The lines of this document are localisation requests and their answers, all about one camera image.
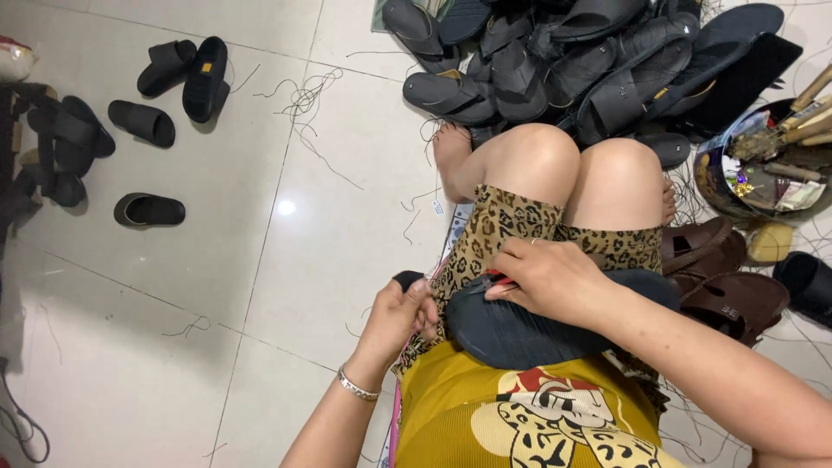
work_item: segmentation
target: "cartoon print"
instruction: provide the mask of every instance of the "cartoon print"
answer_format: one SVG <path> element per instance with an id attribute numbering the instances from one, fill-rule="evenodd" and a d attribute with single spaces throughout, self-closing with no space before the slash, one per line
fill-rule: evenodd
<path id="1" fill-rule="evenodd" d="M 471 429 L 485 450 L 507 457 L 512 468 L 568 468 L 578 444 L 588 446 L 603 468 L 683 466 L 655 444 L 618 429 L 597 386 L 536 368 L 508 372 L 498 388 L 497 401 L 483 403 L 471 416 Z"/>

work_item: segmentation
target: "woman's right hand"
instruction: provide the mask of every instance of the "woman's right hand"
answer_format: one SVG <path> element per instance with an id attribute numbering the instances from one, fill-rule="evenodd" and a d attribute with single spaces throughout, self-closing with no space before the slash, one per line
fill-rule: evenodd
<path id="1" fill-rule="evenodd" d="M 494 286 L 486 291 L 486 299 L 511 301 L 539 316 L 593 331 L 599 331 L 626 289 L 604 276 L 571 242 L 537 239 L 532 244 L 511 237 L 500 247 L 491 268 L 517 285 Z"/>

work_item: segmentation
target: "bare foot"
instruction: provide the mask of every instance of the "bare foot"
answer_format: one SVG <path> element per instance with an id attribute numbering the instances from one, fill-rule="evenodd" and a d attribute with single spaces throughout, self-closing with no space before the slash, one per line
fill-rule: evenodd
<path id="1" fill-rule="evenodd" d="M 670 226 L 676 219 L 676 190 L 673 190 L 673 181 L 665 177 L 665 191 L 662 195 L 664 203 L 661 205 L 661 219 L 663 226 Z"/>
<path id="2" fill-rule="evenodd" d="M 443 123 L 433 135 L 433 159 L 442 178 L 445 196 L 453 203 L 470 202 L 453 183 L 454 174 L 468 156 L 471 156 L 471 133 L 468 129 L 450 122 Z"/>

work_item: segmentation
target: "plastic bag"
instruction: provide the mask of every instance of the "plastic bag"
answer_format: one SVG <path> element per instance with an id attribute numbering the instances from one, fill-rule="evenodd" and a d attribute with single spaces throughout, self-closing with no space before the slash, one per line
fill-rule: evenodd
<path id="1" fill-rule="evenodd" d="M 19 82 L 29 76 L 37 56 L 30 47 L 0 36 L 0 82 Z"/>

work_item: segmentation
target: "woman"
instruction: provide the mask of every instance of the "woman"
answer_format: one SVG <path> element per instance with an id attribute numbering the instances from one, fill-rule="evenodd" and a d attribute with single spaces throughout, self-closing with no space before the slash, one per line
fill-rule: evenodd
<path id="1" fill-rule="evenodd" d="M 759 466 L 832 466 L 829 401 L 740 343 L 608 280 L 586 255 L 603 254 L 602 270 L 661 269 L 661 225 L 673 209 L 655 153 L 611 139 L 581 154 L 540 124 L 473 153 L 469 139 L 446 124 L 434 141 L 448 198 L 476 202 L 447 263 L 433 287 L 420 280 L 403 292 L 393 280 L 376 296 L 355 353 L 281 466 L 356 466 L 372 395 L 414 329 L 394 368 L 403 396 L 397 466 L 681 466 L 661 449 L 659 373 L 754 447 Z M 488 299 L 604 335 L 623 349 L 618 359 L 504 371 L 446 341 L 448 299 L 489 267 L 520 287 L 495 286 Z"/>

